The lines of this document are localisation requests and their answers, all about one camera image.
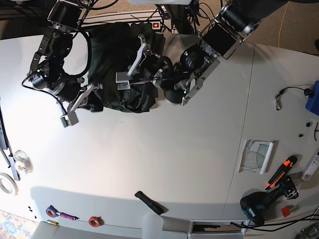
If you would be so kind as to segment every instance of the cordless drill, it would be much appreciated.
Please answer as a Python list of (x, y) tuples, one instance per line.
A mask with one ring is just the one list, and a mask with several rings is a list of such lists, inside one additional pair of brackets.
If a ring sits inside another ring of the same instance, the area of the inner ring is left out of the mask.
[(265, 223), (263, 211), (269, 209), (281, 196), (285, 196), (288, 200), (296, 199), (299, 196), (290, 176), (282, 178), (279, 187), (269, 193), (255, 192), (243, 197), (240, 200), (240, 206), (248, 219), (252, 220), (255, 225), (262, 226)]

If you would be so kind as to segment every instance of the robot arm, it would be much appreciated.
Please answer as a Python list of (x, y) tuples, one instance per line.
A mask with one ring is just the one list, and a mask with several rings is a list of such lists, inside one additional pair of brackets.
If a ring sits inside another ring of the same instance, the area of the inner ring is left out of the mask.
[[(48, 21), (52, 26), (48, 27), (40, 43), (38, 51), (34, 54), (28, 80), (35, 90), (46, 90), (58, 98), (60, 102), (68, 102), (67, 111), (62, 106), (62, 123), (65, 127), (78, 123), (75, 110), (86, 108), (92, 112), (103, 110), (102, 102), (93, 93), (101, 89), (101, 85), (86, 85), (83, 76), (91, 65), (91, 41), (78, 24), (82, 7), (75, 1), (58, 0), (51, 10)], [(72, 49), (72, 31), (83, 34), (88, 45), (88, 61), (85, 69), (77, 75), (69, 75), (63, 70), (64, 58)]]
[[(90, 38), (81, 30), (81, 23), (88, 10), (79, 21), (82, 10), (82, 5), (77, 0), (57, 1), (48, 17), (52, 26), (48, 27), (33, 57), (27, 77), (34, 90), (45, 89), (46, 93), (59, 100), (63, 111), (61, 120), (65, 127), (78, 122), (75, 113), (77, 108), (92, 112), (103, 110), (102, 102), (94, 93), (94, 90), (101, 89), (102, 86), (81, 86), (84, 83), (83, 76), (90, 68), (92, 56)], [(140, 35), (141, 47), (136, 60), (128, 72), (118, 72), (116, 75), (118, 90), (127, 90), (133, 84), (152, 82), (164, 90), (166, 99), (184, 106), (218, 66), (218, 58), (228, 59), (257, 26), (255, 20), (243, 16), (233, 1), (229, 1), (205, 28), (208, 28), (207, 33), (199, 35), (199, 43), (186, 49), (180, 61), (174, 65), (168, 57), (153, 53), (144, 36)], [(87, 66), (77, 75), (69, 75), (63, 70), (64, 58), (72, 48), (74, 37), (71, 32), (82, 33), (88, 44)], [(46, 59), (40, 63), (42, 56)], [(67, 111), (61, 102), (69, 103)]]
[(199, 35), (200, 42), (186, 49), (174, 66), (171, 60), (162, 61), (162, 56), (153, 54), (141, 35), (135, 62), (127, 73), (117, 73), (118, 90), (153, 82), (164, 90), (168, 101), (184, 106), (219, 65), (218, 58), (228, 59), (257, 26), (258, 22), (245, 17), (233, 1), (229, 1), (202, 32), (211, 29)]

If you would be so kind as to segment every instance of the blue device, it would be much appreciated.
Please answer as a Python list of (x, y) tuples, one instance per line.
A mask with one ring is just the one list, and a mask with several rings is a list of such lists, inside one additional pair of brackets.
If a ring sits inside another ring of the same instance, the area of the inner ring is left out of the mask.
[(315, 82), (312, 97), (309, 97), (306, 104), (306, 109), (319, 116), (319, 81)]

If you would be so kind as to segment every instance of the tape roll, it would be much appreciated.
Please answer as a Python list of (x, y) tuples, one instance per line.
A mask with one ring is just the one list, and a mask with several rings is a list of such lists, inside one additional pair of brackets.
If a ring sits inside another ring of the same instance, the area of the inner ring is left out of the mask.
[(15, 159), (15, 169), (23, 174), (32, 172), (32, 165), (29, 159), (29, 156), (23, 152), (22, 150), (18, 150), (13, 154), (13, 158)]
[(48, 207), (46, 210), (45, 210), (46, 214), (49, 216), (49, 217), (52, 217), (52, 218), (55, 218), (55, 217), (58, 217), (58, 211), (51, 205), (50, 207)]
[(0, 173), (0, 189), (2, 194), (15, 196), (18, 193), (14, 180), (5, 173)]
[(89, 224), (95, 228), (100, 225), (100, 218), (98, 217), (90, 217)]

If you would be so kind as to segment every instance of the table surface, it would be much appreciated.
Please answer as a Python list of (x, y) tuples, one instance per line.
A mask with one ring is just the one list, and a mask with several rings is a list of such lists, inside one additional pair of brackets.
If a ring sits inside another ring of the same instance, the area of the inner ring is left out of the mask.
[[(305, 109), (302, 92), (287, 91), (279, 112), (273, 101), (286, 86), (313, 84), (319, 78), (317, 57), (242, 45), (229, 60), (220, 60), (185, 107), (159, 100), (143, 114), (78, 110), (80, 122), (63, 128), (51, 97), (20, 86), (40, 41), (41, 36), (0, 41), (6, 132), (13, 150), (25, 151), (34, 168), (17, 182), (18, 196), (2, 197), (0, 210), (34, 219), (27, 208), (34, 199), (44, 221), (49, 219), (44, 210), (53, 205), (82, 221), (101, 216), (108, 225), (141, 228), (142, 217), (152, 213), (134, 197), (143, 191), (168, 209), (167, 218), (244, 219), (239, 206), (244, 193), (263, 190), (292, 154), (302, 155), (293, 172), (302, 171), (318, 147), (306, 123), (319, 119)], [(171, 35), (164, 54), (177, 60), (194, 41)], [(69, 74), (84, 68), (85, 46), (82, 37), (75, 38), (65, 60)], [(238, 173), (243, 146), (251, 138), (278, 141), (265, 175)], [(4, 160), (0, 167), (11, 175)], [(317, 181), (318, 174), (301, 185), (300, 197), (291, 201), (298, 205), (293, 216), (317, 207)]]

